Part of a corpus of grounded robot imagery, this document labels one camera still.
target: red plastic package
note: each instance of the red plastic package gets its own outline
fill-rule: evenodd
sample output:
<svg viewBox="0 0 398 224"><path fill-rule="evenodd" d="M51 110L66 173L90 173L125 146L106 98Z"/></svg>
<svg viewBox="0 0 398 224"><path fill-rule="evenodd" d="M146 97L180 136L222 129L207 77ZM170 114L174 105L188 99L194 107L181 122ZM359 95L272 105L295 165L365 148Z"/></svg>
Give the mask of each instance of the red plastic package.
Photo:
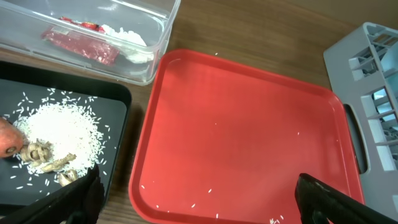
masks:
<svg viewBox="0 0 398 224"><path fill-rule="evenodd" d="M50 27L42 34L42 38L105 65L113 65L119 55L117 48L103 40L94 39L62 27Z"/></svg>

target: pile of rice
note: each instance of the pile of rice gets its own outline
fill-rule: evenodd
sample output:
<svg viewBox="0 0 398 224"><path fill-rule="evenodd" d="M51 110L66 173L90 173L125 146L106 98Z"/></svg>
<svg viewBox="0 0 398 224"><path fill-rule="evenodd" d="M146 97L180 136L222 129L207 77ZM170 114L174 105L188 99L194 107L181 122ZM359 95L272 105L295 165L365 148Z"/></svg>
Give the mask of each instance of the pile of rice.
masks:
<svg viewBox="0 0 398 224"><path fill-rule="evenodd" d="M99 122L91 114L93 112L86 110L85 106L47 103L36 109L36 113L31 116L19 117L14 126L24 133L26 144L36 140L52 144L52 157L49 161L38 167L29 164L29 174L42 174L42 167L71 153L76 155L76 159L57 172L74 169L79 177L84 176L87 169L98 162L98 155L103 154L105 148L104 142L101 143L103 133L97 127Z"/></svg>

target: red tray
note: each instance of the red tray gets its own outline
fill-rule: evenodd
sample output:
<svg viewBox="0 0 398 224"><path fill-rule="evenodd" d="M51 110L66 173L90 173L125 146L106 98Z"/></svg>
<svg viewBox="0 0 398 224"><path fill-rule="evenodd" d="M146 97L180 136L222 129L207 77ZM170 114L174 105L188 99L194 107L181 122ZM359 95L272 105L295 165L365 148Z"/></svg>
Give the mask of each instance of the red tray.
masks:
<svg viewBox="0 0 398 224"><path fill-rule="evenodd" d="M300 223L302 172L364 202L345 111L330 90L189 50L163 57L129 183L140 216Z"/></svg>

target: red tray rim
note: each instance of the red tray rim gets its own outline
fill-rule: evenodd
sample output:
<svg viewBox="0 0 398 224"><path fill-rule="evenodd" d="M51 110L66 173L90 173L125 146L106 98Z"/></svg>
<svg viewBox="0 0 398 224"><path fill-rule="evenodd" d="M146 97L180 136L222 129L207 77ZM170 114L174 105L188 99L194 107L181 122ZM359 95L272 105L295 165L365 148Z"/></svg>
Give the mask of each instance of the red tray rim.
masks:
<svg viewBox="0 0 398 224"><path fill-rule="evenodd" d="M245 71L250 71L251 73L256 74L255 76L252 77L260 77L267 75L268 80L284 80L288 81L292 86L296 88L296 86L300 86L300 88L312 88L314 90L318 91L323 91L327 92L328 95L331 96L334 100L338 101L339 106L343 108L343 104L340 101L340 99L329 89L326 89L321 86L317 86L311 83L303 82L300 80L296 80L294 78L286 77L283 75L278 75L276 73L268 72L265 70L260 70L258 68L250 67L247 65L243 65L237 62L232 62L230 60L222 59L219 57L215 57L212 55L207 55L203 53L199 53L196 51L188 50L188 49L178 49L178 50L173 50L171 52L166 53L162 59L160 60L159 63L159 68L157 71L157 74L155 76L155 82L154 86L152 87L152 93L149 98L149 103L148 103L148 108L147 108L147 113L145 115L140 139L139 139L139 144L137 146L137 151L136 151L136 157L134 159L134 165L132 168L130 180L129 180L129 198L131 201L131 204L133 208L136 210L136 212L145 220L152 222L152 223L187 223L184 220L187 220L187 216L183 214L175 214L175 213L168 213L168 220L165 219L159 219L155 216L151 216L150 213L164 213L164 212L159 212L155 211L150 206L146 205L145 201L142 199L140 193L139 193L139 182L141 179L141 171L142 167L144 165L145 161L145 155L146 155L146 149L147 149L147 144L149 142L149 136L150 132L152 130L152 124L157 108L157 101L160 96L160 91L162 89L162 82L163 82L163 77L164 77L164 72L167 69L167 66L170 62L173 60L177 59L177 57L180 57L182 55L193 55L196 57L202 57L202 58L210 58L214 63L222 63L224 65L227 65L227 67L230 70L237 71L237 70L245 70ZM345 164L348 164L350 166L349 169L345 167L346 170L346 176L349 176L347 174L347 170L350 172L350 176L355 176L355 179L348 179L347 178L347 183L348 183L348 189L349 189L349 194L351 197L353 197L355 200L357 200L360 203L364 203L364 196L363 196L363 190L361 186L361 181L359 178L359 170L357 166L357 161L356 161L356 156L355 152L353 149L353 144L351 140L351 134L349 131L348 127L348 122L345 119L344 123L339 123L338 125L339 129L339 137L341 139L342 136L349 136L349 138L343 138L342 140L342 145L345 146L351 146L349 150L342 150L344 160L346 161ZM202 221L199 221L198 223L206 223L208 221L208 218L203 217ZM246 222L237 222L237 221L231 221L231 220L225 220L227 223L246 223Z"/></svg>

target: gray plastic basket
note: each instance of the gray plastic basket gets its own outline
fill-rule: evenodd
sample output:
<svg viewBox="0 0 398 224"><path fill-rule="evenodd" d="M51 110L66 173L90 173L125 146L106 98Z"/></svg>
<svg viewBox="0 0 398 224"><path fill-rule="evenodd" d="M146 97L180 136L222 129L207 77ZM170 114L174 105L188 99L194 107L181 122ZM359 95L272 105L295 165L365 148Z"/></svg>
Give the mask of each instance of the gray plastic basket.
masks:
<svg viewBox="0 0 398 224"><path fill-rule="evenodd" d="M365 23L324 53L346 105L366 205L398 220L398 31Z"/></svg>

